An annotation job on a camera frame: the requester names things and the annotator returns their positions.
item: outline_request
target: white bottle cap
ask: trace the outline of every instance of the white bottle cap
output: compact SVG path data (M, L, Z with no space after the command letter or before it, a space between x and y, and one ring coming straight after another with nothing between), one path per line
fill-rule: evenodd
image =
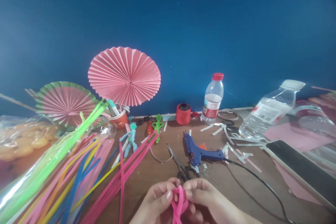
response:
M292 91L299 91L301 88L305 86L304 82L296 81L296 80L285 80L281 84L281 88L292 90Z

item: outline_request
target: orange cup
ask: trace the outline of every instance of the orange cup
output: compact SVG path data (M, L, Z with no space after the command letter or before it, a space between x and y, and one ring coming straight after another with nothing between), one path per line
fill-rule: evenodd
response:
M125 128L125 124L129 124L127 115L126 115L126 110L123 110L119 115L110 117L109 118L110 123L116 124L117 129L121 130Z

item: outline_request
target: plastic water bottle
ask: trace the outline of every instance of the plastic water bottle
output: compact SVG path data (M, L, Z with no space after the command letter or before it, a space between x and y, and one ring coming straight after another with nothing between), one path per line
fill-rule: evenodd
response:
M336 137L336 126L315 103L300 100L296 103L295 116L302 128L321 135Z
M224 86L222 79L224 74L214 73L212 82L208 85L205 91L204 106L202 112L202 120L206 124L211 124L216 120L219 106L224 95Z
M294 106L296 92L305 83L296 80L285 80L279 89L265 95L245 118L239 133L245 138L262 137L263 134Z

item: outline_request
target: wooden stick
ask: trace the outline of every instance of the wooden stick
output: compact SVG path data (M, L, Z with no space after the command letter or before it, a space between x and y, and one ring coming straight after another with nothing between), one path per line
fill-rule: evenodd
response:
M32 92L32 94L35 96L35 98L37 97L37 93L35 93L35 91L33 89L29 89L30 92Z
M311 86L311 88L315 88L315 89L320 89L320 90L325 90L325 91L329 91L329 92L336 92L336 90L332 90L332 89L325 89L323 87L315 87L315 86Z
M24 89L27 94L29 94L33 99L35 99L35 96L28 90L28 89Z
M25 107L26 109L32 110L32 111L34 111L34 112L37 112L36 109L34 109L34 108L32 108L32 107L30 107L30 106L28 106L28 105L26 105L26 104L23 104L23 103L20 102L20 101L14 100L13 98L10 98L10 97L8 97L8 96L5 96L5 95L3 95L3 94L1 94L1 93L0 93L0 97L3 98L3 99L5 99L5 100L7 100L7 101L10 101L10 102L12 102L12 103L14 103L14 104L16 104L16 105L20 105L20 106L22 106L22 107Z

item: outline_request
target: fingernail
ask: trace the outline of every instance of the fingernail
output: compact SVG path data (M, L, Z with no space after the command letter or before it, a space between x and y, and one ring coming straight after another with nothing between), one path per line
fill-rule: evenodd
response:
M193 195L193 192L189 189L186 190L185 194L188 196L188 197L191 197Z
M168 191L168 192L167 192L167 199L169 199L170 195L171 195L171 192Z

